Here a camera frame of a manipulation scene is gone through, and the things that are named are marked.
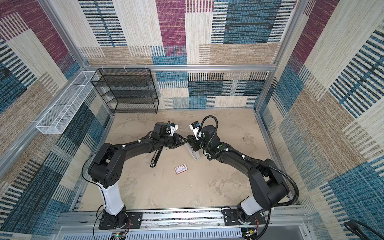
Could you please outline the red white staple box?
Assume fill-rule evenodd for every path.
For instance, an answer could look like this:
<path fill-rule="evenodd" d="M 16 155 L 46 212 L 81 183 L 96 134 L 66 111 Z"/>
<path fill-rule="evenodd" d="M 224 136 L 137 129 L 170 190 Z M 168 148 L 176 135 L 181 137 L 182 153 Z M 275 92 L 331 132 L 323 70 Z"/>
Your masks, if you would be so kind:
<path fill-rule="evenodd" d="M 187 170 L 188 170 L 188 167 L 187 167 L 186 164 L 180 165 L 180 166 L 178 166 L 178 167 L 175 168 L 175 172 L 176 172 L 177 175 L 178 175 L 178 174 L 181 174 L 181 173 L 184 173 L 184 172 L 186 172 Z"/>

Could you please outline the black stapler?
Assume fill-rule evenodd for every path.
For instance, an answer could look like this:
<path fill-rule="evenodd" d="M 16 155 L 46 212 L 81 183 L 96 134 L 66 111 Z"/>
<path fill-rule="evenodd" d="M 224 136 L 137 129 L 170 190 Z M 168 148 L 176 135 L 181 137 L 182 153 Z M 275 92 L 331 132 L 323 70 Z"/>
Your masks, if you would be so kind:
<path fill-rule="evenodd" d="M 160 148 L 155 151 L 155 154 L 154 154 L 154 156 L 153 156 L 153 158 L 152 158 L 152 160 L 150 162 L 150 167 L 151 168 L 154 168 L 157 165 L 158 160 L 160 158 L 160 155 L 161 155 L 161 153 L 163 151 L 163 148 L 164 148 L 163 146 L 160 146 Z"/>

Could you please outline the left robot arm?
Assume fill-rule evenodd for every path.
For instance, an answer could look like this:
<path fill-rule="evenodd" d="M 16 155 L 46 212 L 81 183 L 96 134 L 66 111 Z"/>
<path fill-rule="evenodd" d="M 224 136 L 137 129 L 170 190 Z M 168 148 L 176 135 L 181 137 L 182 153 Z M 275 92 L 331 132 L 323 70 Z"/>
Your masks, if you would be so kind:
<path fill-rule="evenodd" d="M 105 143 L 91 161 L 88 174 L 100 188 L 105 209 L 105 217 L 112 228 L 121 229 L 128 225 L 126 206 L 120 195 L 119 180 L 125 161 L 156 152 L 159 156 L 163 148 L 175 149 L 187 143 L 187 139 L 176 133 L 178 126 L 174 123 L 157 122 L 154 129 L 137 141 L 112 145 Z"/>

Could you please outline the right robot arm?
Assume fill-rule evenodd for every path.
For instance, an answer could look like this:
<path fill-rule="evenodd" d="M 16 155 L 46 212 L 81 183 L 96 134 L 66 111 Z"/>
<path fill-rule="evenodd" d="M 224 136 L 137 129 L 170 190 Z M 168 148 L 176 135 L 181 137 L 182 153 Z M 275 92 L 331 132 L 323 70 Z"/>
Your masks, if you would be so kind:
<path fill-rule="evenodd" d="M 241 224 L 248 224 L 257 212 L 289 206 L 297 201 L 295 196 L 287 202 L 282 202 L 290 193 L 286 181 L 293 183 L 293 180 L 279 170 L 272 160 L 251 158 L 221 142 L 217 129 L 212 125 L 201 127 L 198 122 L 194 122 L 190 129 L 194 134 L 188 136 L 188 143 L 195 151 L 202 149 L 208 160 L 230 165 L 248 177 L 252 193 L 237 205 Z"/>

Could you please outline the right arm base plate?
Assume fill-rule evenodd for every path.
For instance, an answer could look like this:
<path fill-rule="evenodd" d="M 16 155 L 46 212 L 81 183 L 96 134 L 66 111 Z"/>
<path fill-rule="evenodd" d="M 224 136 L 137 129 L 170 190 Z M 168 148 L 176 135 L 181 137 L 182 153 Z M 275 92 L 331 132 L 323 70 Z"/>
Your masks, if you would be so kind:
<path fill-rule="evenodd" d="M 251 216 L 243 213 L 238 209 L 232 209 L 228 206 L 221 208 L 221 213 L 224 216 L 224 222 L 226 226 L 235 225 L 264 225 L 266 223 L 265 215 L 260 212 L 256 212 Z"/>

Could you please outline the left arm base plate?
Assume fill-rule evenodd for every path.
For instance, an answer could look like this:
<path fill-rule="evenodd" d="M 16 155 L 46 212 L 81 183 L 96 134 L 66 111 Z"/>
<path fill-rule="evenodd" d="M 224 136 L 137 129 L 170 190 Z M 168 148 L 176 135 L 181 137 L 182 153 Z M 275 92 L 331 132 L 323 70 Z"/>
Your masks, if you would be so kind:
<path fill-rule="evenodd" d="M 142 224 L 143 212 L 125 212 L 117 216 L 103 211 L 99 230 L 139 229 Z"/>

